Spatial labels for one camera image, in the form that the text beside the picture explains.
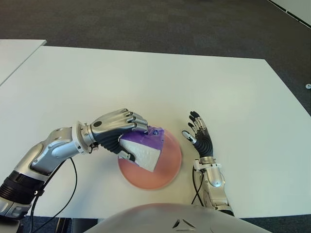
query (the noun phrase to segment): cable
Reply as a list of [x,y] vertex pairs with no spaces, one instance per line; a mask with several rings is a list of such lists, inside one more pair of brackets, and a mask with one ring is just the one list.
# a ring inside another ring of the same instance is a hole
[[194,196],[194,198],[193,198],[193,200],[192,200],[192,202],[191,202],[191,205],[194,203],[195,198],[198,197],[198,199],[199,199],[201,205],[204,206],[204,205],[203,205],[203,202],[202,202],[202,200],[201,200],[200,194],[199,194],[199,191],[200,191],[200,189],[201,189],[201,186],[202,186],[202,183],[203,183],[203,179],[204,179],[204,173],[203,173],[202,171],[200,171],[200,172],[202,173],[202,178],[201,178],[200,186],[199,186],[199,188],[197,189],[197,188],[196,188],[196,185],[195,185],[195,180],[194,180],[194,167],[192,167],[192,182],[193,182],[193,186],[194,186],[194,190],[195,190],[195,196]]
[[[63,163],[65,162],[65,160],[58,165],[58,167],[55,169],[55,171],[52,173],[52,175],[47,179],[47,181],[43,184],[41,190],[44,190],[44,188],[47,186],[47,184],[50,182],[50,180],[53,178],[53,176],[55,175],[55,173],[60,169],[60,167],[63,165]],[[37,204],[37,201],[39,199],[40,196],[36,196],[34,203],[31,207],[31,213],[30,213],[30,229],[29,229],[29,233],[32,233],[33,231],[33,227],[34,227],[34,211],[35,211],[35,205]]]
[[78,183],[78,174],[77,174],[77,168],[74,164],[74,161],[72,158],[70,158],[71,162],[72,162],[72,165],[73,165],[73,168],[74,168],[74,173],[75,173],[75,178],[76,178],[76,181],[75,181],[75,185],[74,185],[74,189],[73,189],[73,192],[72,192],[72,195],[71,197],[69,198],[68,202],[66,203],[66,205],[57,213],[55,214],[53,217],[51,217],[48,221],[46,221],[45,223],[43,223],[39,228],[37,228],[36,230],[34,230],[32,233],[35,233],[37,231],[39,231],[42,227],[44,227],[45,225],[47,225],[49,222],[51,222],[57,215],[59,215],[70,203],[75,191],[76,191],[76,188],[77,188],[77,183]]

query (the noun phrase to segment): dark floor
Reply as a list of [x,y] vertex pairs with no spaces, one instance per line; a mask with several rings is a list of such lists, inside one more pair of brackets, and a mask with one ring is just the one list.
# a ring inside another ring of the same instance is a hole
[[[1,0],[0,38],[261,58],[311,114],[311,30],[267,0]],[[275,233],[311,231],[311,216],[247,221]]]

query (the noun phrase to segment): robotic arm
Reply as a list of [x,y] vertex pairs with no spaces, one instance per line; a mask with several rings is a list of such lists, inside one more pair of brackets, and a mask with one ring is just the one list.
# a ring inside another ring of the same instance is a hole
[[135,155],[119,144],[123,133],[147,133],[148,123],[136,113],[120,109],[101,116],[93,123],[59,128],[48,138],[33,146],[0,187],[0,217],[23,218],[32,200],[43,194],[42,187],[52,172],[66,159],[76,154],[92,153],[102,145],[125,159],[135,161]]
[[221,165],[215,162],[213,156],[213,144],[207,127],[196,112],[190,112],[188,123],[195,133],[195,137],[187,131],[182,135],[188,139],[199,152],[200,160],[195,160],[193,167],[203,174],[204,206],[233,216],[233,211],[225,194],[225,179],[220,172]]

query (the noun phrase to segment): white table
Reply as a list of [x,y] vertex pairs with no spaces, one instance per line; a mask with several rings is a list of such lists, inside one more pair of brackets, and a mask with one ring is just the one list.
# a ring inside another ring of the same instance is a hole
[[[181,170],[157,191],[129,184],[104,149],[77,155],[77,192],[60,216],[106,218],[145,203],[190,203],[198,155],[181,135],[190,110],[208,125],[237,217],[311,213],[311,118],[264,60],[44,46],[0,87],[0,100],[0,179],[53,129],[122,107],[179,140]],[[73,186],[66,162],[35,215],[58,212]]]
[[0,40],[0,85],[46,40]]

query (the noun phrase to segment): pink plate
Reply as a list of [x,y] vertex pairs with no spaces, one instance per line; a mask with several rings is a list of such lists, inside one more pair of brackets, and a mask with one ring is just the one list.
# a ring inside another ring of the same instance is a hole
[[177,139],[164,131],[164,145],[153,172],[147,171],[125,159],[118,159],[122,175],[132,185],[142,189],[159,189],[168,185],[178,174],[181,151]]

